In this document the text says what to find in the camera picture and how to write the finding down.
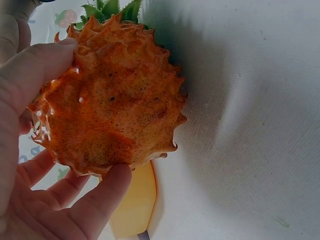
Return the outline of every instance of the textured orange surface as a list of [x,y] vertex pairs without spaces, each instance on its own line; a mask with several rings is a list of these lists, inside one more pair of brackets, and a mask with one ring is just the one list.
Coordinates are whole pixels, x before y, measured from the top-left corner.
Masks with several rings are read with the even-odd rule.
[[67,33],[78,41],[74,63],[29,106],[40,121],[33,140],[78,175],[103,175],[119,163],[134,168],[175,151],[174,129],[186,121],[185,79],[154,30],[118,14],[103,24],[91,16],[83,30],[72,25]]

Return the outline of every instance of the white cloth backdrop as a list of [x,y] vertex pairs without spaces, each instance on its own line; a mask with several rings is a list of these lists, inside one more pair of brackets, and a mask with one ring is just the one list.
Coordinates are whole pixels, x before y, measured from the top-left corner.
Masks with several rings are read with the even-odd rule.
[[154,161],[152,240],[320,239],[320,1],[146,0],[188,122]]

